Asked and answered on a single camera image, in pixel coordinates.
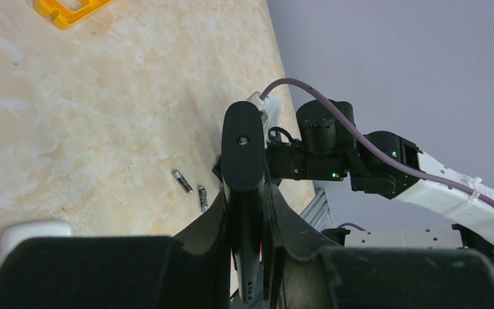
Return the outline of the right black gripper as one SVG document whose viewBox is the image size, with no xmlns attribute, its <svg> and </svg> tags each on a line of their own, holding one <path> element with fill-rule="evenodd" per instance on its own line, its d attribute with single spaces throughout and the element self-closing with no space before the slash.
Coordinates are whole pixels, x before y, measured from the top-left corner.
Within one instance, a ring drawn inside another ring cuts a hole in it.
<svg viewBox="0 0 494 309">
<path fill-rule="evenodd" d="M 315 158 L 300 146 L 225 144 L 213 174 L 227 186 L 258 186 L 265 178 L 314 180 Z"/>
</svg>

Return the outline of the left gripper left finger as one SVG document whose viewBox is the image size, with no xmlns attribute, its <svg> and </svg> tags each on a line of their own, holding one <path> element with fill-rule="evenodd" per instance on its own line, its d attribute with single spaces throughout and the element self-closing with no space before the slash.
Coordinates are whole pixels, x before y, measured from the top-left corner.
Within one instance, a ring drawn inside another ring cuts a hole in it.
<svg viewBox="0 0 494 309">
<path fill-rule="evenodd" d="M 224 195 L 173 237 L 31 238 L 0 266 L 0 308 L 228 308 Z"/>
</svg>

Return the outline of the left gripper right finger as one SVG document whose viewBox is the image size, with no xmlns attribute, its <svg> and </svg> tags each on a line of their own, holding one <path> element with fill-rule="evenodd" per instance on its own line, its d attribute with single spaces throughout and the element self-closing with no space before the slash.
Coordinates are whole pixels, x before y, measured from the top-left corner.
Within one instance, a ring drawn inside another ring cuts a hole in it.
<svg viewBox="0 0 494 309">
<path fill-rule="evenodd" d="M 343 247 L 265 187 L 271 308 L 494 308 L 494 266 L 473 250 Z"/>
</svg>

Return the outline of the white remote control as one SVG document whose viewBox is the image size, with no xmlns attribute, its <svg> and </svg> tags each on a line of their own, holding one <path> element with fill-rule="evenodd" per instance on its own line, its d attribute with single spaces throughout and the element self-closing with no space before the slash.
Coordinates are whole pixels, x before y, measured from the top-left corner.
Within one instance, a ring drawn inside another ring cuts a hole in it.
<svg viewBox="0 0 494 309">
<path fill-rule="evenodd" d="M 70 237 L 73 225 L 68 221 L 31 221 L 6 228 L 0 237 L 0 264 L 21 242 L 31 238 Z"/>
</svg>

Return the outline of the black remote control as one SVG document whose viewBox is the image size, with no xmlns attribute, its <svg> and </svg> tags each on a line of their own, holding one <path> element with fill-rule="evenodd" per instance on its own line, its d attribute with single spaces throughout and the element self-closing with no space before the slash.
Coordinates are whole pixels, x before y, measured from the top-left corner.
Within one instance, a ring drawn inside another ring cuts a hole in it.
<svg viewBox="0 0 494 309">
<path fill-rule="evenodd" d="M 253 301 L 259 269 L 264 205 L 264 132 L 258 108 L 233 103 L 223 122 L 221 168 L 227 235 L 237 271 L 241 300 Z"/>
</svg>

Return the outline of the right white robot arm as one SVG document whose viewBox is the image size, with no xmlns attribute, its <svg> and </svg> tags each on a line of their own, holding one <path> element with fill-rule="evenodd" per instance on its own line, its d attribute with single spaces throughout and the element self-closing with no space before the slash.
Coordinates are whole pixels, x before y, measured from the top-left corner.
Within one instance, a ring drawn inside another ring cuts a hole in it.
<svg viewBox="0 0 494 309">
<path fill-rule="evenodd" d="M 494 264 L 494 189 L 441 164 L 415 143 L 388 131 L 365 138 L 393 159 L 389 165 L 361 144 L 316 100 L 296 113 L 300 139 L 279 127 L 270 104 L 261 109 L 266 162 L 273 183 L 283 179 L 351 181 L 353 191 L 412 203 L 453 221 L 462 243 Z"/>
</svg>

